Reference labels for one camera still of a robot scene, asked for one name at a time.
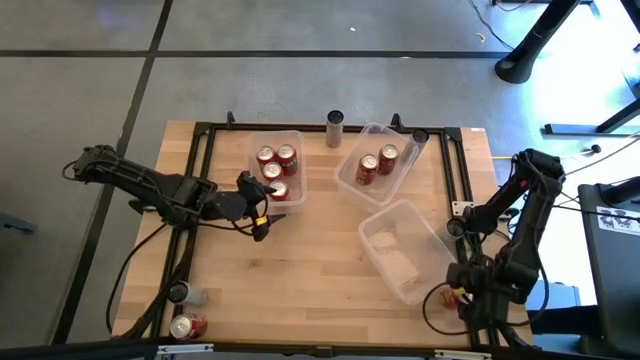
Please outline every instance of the red soda can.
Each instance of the red soda can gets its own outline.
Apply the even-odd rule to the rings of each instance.
[[[276,162],[270,162],[262,168],[262,174],[267,181],[277,180],[282,175],[282,168]]]
[[[276,153],[273,151],[273,148],[268,145],[264,145],[263,147],[256,152],[256,159],[261,166],[265,166],[270,162],[275,161]]]
[[[360,159],[356,181],[360,185],[369,185],[376,178],[378,172],[378,158],[373,154],[367,154]]]
[[[389,175],[393,172],[393,168],[396,167],[396,162],[398,161],[398,148],[393,144],[387,144],[380,148],[380,153],[378,154],[380,166],[378,167],[378,174],[380,175]]]
[[[273,201],[287,201],[289,200],[289,186],[282,180],[276,180],[269,184],[269,187],[276,189],[276,192],[269,194]]]
[[[282,166],[284,176],[293,176],[298,172],[298,154],[293,146],[289,144],[280,146],[276,154],[276,161]]]
[[[207,331],[207,320],[194,314],[178,315],[171,321],[170,331],[178,340],[196,339]]]

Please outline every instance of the concrete floor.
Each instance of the concrete floor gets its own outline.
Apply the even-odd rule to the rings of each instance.
[[[504,13],[476,2],[512,45],[545,8]],[[0,51],[147,50],[162,5],[5,0]],[[502,82],[492,70],[495,60],[486,59],[158,58],[127,157],[152,166],[168,120],[219,121],[232,110],[238,121],[321,122],[334,108],[353,124],[387,122],[399,112],[409,125],[484,127],[495,155],[526,147],[580,151],[594,140],[551,139],[540,127],[597,124],[634,99],[612,54],[635,43],[610,40],[622,31],[620,9],[610,3],[603,9],[600,18],[587,6],[576,9],[522,85]],[[629,27],[624,31],[634,38]],[[477,32],[487,36],[484,43]],[[466,0],[175,0],[160,49],[506,51]],[[0,230],[0,327],[11,329],[0,347],[50,340],[100,189],[62,180],[60,168],[85,145],[116,142],[143,62],[0,57],[0,212],[39,226],[28,237]],[[621,141],[598,143],[610,151]],[[569,161],[567,167],[578,165]],[[508,164],[496,162],[496,168],[503,181]],[[606,180],[585,173],[565,188],[575,194],[580,182],[614,181],[623,172],[610,171]],[[121,192],[113,198],[69,341],[108,337],[107,296],[140,220],[128,199]],[[583,285],[593,301],[582,225],[572,221],[574,240],[545,243],[543,261],[552,280]],[[567,251],[580,254],[574,273],[563,268]]]

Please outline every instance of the black stand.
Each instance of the black stand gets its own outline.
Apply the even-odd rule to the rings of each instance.
[[[546,124],[544,133],[548,135],[629,136],[638,133],[640,126],[625,126],[624,131],[618,131],[615,134],[612,132],[638,115],[640,115],[640,99],[636,99],[600,125]]]
[[[551,1],[518,47],[496,63],[496,74],[502,80],[512,84],[522,84],[529,80],[538,54],[580,1]]]

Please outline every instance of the soda can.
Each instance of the soda can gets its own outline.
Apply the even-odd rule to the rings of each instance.
[[[393,169],[396,167],[396,162],[398,161],[398,148],[393,144],[387,144],[380,148],[380,153],[378,154],[379,163],[378,166],[378,174],[380,175],[389,175],[393,172]]]
[[[373,154],[367,154],[360,159],[356,182],[360,185],[369,185],[376,178],[378,172],[378,158]]]
[[[298,172],[298,154],[293,146],[280,146],[276,153],[276,161],[282,166],[282,175],[293,176]]]
[[[276,152],[268,145],[264,145],[260,150],[258,150],[258,152],[256,152],[256,159],[261,166],[265,166],[268,163],[275,161],[275,157]]]
[[[176,305],[201,306],[207,303],[207,292],[186,281],[178,281],[169,288],[168,298]]]
[[[342,121],[344,115],[338,110],[333,110],[327,115],[327,146],[340,147],[342,143]]]
[[[170,332],[177,340],[196,339],[207,331],[207,319],[195,314],[178,315],[171,321]]]
[[[276,189],[276,192],[269,194],[273,201],[287,201],[289,200],[289,186],[282,180],[276,180],[269,184],[269,187]]]
[[[262,168],[262,174],[267,181],[275,181],[282,175],[282,168],[277,162],[270,162]]]

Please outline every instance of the desk leg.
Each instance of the desk leg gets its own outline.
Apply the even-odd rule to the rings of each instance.
[[[36,226],[22,219],[0,213],[0,228],[16,229],[25,234],[32,234]]]
[[[509,55],[496,63],[495,71],[498,77],[512,84],[527,82],[538,54],[580,1],[551,1],[522,42]]]

